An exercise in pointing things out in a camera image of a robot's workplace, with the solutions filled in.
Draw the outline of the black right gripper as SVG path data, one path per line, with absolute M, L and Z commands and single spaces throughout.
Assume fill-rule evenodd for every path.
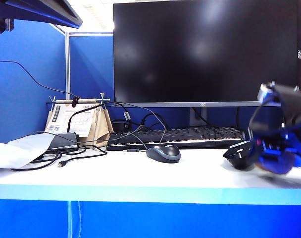
M 261 84 L 257 99 L 260 106 L 249 122 L 249 132 L 255 141 L 256 165 L 265 171 L 273 172 L 276 156 L 268 153 L 270 148 L 283 149 L 278 156 L 277 174 L 287 174 L 294 166 L 297 153 L 301 156 L 301 91 L 299 87 L 276 83 Z M 282 119 L 274 127 L 255 120 L 263 106 L 279 106 Z

